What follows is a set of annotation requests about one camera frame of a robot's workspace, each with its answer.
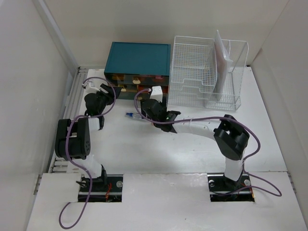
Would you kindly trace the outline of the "teal desktop drawer cabinet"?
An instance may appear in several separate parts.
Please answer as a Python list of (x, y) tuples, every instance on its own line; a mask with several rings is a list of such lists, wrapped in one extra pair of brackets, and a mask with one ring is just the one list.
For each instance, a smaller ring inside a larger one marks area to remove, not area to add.
[[(133, 100), (140, 90), (161, 86), (163, 98), (168, 95), (171, 45), (161, 43), (113, 42), (104, 69), (104, 76), (121, 87), (119, 99)], [(164, 76), (153, 81), (144, 76)]]

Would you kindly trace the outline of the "clear mesh zipper pouch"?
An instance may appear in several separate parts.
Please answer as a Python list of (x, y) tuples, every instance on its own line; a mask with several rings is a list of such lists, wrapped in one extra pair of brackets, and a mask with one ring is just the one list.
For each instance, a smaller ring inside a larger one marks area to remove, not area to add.
[(216, 31), (214, 38), (214, 48), (217, 66), (217, 81), (214, 90), (215, 98), (220, 101), (223, 95), (223, 88), (227, 78), (228, 71), (233, 64), (233, 60), (230, 59), (229, 52), (223, 44), (219, 31)]

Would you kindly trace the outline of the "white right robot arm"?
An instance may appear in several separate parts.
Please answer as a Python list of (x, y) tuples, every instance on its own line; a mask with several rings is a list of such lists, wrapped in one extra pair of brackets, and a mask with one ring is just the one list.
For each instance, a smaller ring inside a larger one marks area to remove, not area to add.
[(240, 125), (233, 122), (231, 115), (227, 120), (193, 121), (181, 116), (179, 111), (168, 111), (155, 99), (142, 100), (141, 111), (144, 116), (154, 121), (154, 126), (164, 132), (188, 133), (212, 139), (225, 157), (223, 184), (233, 190), (240, 185), (243, 173), (243, 154), (250, 135)]

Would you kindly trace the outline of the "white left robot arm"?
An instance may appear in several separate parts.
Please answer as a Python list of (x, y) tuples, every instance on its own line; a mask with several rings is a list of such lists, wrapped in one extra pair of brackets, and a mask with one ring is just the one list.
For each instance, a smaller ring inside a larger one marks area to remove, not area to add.
[(78, 166), (85, 168), (92, 176), (91, 185), (97, 191), (107, 187), (108, 179), (104, 167), (90, 154), (90, 133), (104, 127), (103, 111), (113, 105), (120, 95), (120, 87), (101, 84), (96, 88), (92, 83), (85, 86), (88, 94), (84, 97), (86, 111), (84, 116), (72, 122), (60, 119), (57, 124), (55, 153), (59, 158), (72, 159)]

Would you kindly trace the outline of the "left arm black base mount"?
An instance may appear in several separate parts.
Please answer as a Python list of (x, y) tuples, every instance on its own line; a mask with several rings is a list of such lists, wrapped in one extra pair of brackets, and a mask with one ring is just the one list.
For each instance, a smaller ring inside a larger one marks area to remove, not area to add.
[[(122, 202), (123, 175), (109, 175), (104, 170), (101, 177), (94, 178), (92, 181), (89, 202)], [(90, 179), (83, 175), (76, 183), (79, 185), (78, 202), (85, 202), (89, 194)]]

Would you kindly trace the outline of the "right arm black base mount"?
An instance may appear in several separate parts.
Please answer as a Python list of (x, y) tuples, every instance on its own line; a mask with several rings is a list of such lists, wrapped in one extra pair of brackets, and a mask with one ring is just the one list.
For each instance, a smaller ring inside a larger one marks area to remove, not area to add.
[(254, 202), (250, 177), (242, 174), (238, 181), (232, 181), (223, 173), (207, 175), (211, 202)]

